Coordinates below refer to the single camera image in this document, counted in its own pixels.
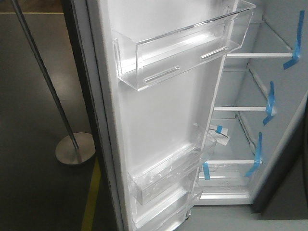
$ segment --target concrete floor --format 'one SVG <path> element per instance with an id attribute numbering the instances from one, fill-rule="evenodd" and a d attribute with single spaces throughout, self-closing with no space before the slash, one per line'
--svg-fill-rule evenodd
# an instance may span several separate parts
<path id="1" fill-rule="evenodd" d="M 259 220 L 247 205 L 194 207 L 176 231 L 307 231 L 308 220 Z"/>
<path id="2" fill-rule="evenodd" d="M 18 0 L 23 12 L 63 12 L 61 0 Z M 10 0 L 0 0 L 0 12 L 14 12 Z"/>
<path id="3" fill-rule="evenodd" d="M 90 132 L 63 15 L 26 19 L 73 131 Z M 67 132 L 15 15 L 0 34 L 0 230 L 80 230 L 94 159 L 56 160 Z"/>

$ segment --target blue tape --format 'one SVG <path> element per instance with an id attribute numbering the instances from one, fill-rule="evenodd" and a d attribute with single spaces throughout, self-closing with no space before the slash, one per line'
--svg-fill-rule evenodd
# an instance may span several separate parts
<path id="1" fill-rule="evenodd" d="M 252 168 L 246 173 L 246 177 L 252 176 L 252 174 L 260 167 L 262 153 L 262 132 L 259 133 L 259 141 L 256 148 L 255 162 Z"/>
<path id="2" fill-rule="evenodd" d="M 220 134 L 222 132 L 222 126 L 218 125 L 215 132 Z"/>
<path id="3" fill-rule="evenodd" d="M 276 104 L 275 100 L 275 91 L 274 91 L 274 83 L 270 82 L 270 91 L 269 91 L 269 99 L 268 99 L 268 105 L 266 106 L 266 113 L 268 116 L 263 120 L 263 125 L 267 125 L 268 122 L 270 122 L 273 118 L 273 108 Z"/>
<path id="4" fill-rule="evenodd" d="M 203 167 L 204 179 L 205 180 L 210 180 L 211 177 L 210 177 L 210 169 L 208 168 L 208 163 L 204 162 L 202 164 L 202 167 Z"/>
<path id="5" fill-rule="evenodd" d="M 299 13 L 297 36 L 296 36 L 295 48 L 293 51 L 292 59 L 283 64 L 284 70 L 293 66 L 299 60 L 300 48 L 301 48 L 301 43 L 302 43 L 302 30 L 303 30 L 304 16 L 305 16 L 305 11 L 301 11 Z"/>

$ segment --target door shelf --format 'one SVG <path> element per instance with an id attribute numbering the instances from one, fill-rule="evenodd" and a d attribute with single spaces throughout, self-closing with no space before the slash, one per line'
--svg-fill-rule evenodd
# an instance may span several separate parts
<path id="1" fill-rule="evenodd" d="M 182 191 L 185 193 L 176 193 L 174 197 L 155 209 L 157 213 L 152 211 L 143 219 L 134 223 L 134 231 L 154 231 L 157 228 L 157 224 L 164 224 L 167 220 L 172 220 L 172 217 L 176 216 L 179 211 L 188 211 L 198 201 L 202 193 L 200 187 L 188 177 L 183 180 L 186 182 L 186 186 Z M 187 187 L 191 187 L 191 184 L 194 184 L 198 190 L 195 190 L 193 193 L 187 191 Z"/>
<path id="2" fill-rule="evenodd" d="M 141 205 L 146 204 L 196 170 L 201 164 L 200 155 L 200 149 L 191 148 L 186 152 L 175 153 L 141 176 L 128 174 L 131 194 Z"/>
<path id="3" fill-rule="evenodd" d="M 201 160 L 205 162 L 212 158 L 214 150 L 217 144 L 217 140 L 214 139 L 209 133 L 206 136 L 205 147 L 202 152 Z"/>
<path id="4" fill-rule="evenodd" d="M 183 207 L 159 224 L 153 231 L 173 231 L 186 219 L 187 208 Z"/>
<path id="5" fill-rule="evenodd" d="M 205 15 L 204 21 L 152 38 L 129 38 L 114 31 L 119 79 L 143 90 L 240 48 L 255 5 L 244 0 L 219 2 L 214 18 Z"/>

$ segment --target stanchion base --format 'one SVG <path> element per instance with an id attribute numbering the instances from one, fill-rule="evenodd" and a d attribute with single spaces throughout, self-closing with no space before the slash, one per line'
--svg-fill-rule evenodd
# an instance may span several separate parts
<path id="1" fill-rule="evenodd" d="M 64 137 L 56 147 L 56 158 L 66 165 L 80 165 L 95 153 L 93 137 L 89 133 L 74 133 L 79 150 L 76 152 L 69 136 Z"/>

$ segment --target open refrigerator door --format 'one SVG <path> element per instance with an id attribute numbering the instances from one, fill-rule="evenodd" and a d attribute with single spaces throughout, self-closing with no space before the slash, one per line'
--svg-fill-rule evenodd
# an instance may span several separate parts
<path id="1" fill-rule="evenodd" d="M 243 0 L 98 2 L 130 231 L 171 231 L 198 203 L 225 54 L 241 48 Z"/>

